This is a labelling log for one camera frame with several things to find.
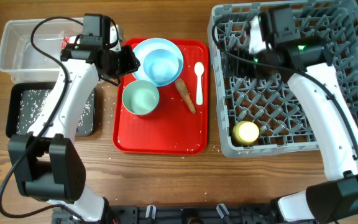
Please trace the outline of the small light blue bowl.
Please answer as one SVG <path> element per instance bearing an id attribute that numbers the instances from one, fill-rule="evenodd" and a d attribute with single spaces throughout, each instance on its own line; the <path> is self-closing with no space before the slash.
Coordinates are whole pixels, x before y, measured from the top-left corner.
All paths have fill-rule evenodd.
<path id="1" fill-rule="evenodd" d="M 156 84 L 163 85 L 170 82 L 177 74 L 179 60 L 169 50 L 153 50 L 144 58 L 144 72 Z"/>

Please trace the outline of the yellow plastic cup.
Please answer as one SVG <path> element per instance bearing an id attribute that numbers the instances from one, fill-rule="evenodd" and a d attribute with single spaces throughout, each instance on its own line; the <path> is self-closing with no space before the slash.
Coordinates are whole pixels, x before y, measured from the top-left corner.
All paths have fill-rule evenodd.
<path id="1" fill-rule="evenodd" d="M 248 145 L 257 140 L 260 131 L 255 123 L 250 121 L 240 121 L 234 126 L 232 134 L 236 142 Z"/>

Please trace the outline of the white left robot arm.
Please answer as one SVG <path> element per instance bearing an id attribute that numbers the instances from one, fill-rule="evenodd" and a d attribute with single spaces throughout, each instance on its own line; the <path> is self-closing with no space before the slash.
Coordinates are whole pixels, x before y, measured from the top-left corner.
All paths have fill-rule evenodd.
<path id="1" fill-rule="evenodd" d="M 86 14 L 82 33 L 66 45 L 55 62 L 60 73 L 39 117 L 25 134 L 8 143 L 11 169 L 24 197 L 59 208 L 76 223 L 116 223 L 106 198 L 86 185 L 86 169 L 75 147 L 76 129 L 90 93 L 100 81 L 119 86 L 137 71 L 139 60 L 129 45 L 111 40 L 113 19 Z"/>

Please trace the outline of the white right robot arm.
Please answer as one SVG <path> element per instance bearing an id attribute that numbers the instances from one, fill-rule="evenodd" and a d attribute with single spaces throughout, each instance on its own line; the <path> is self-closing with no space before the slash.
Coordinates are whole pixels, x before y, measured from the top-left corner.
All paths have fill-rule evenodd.
<path id="1" fill-rule="evenodd" d="M 330 223 L 358 214 L 358 127 L 342 95 L 325 41 L 302 37 L 288 6 L 250 21 L 249 51 L 277 70 L 299 101 L 323 158 L 327 181 L 277 200 L 286 222 Z"/>

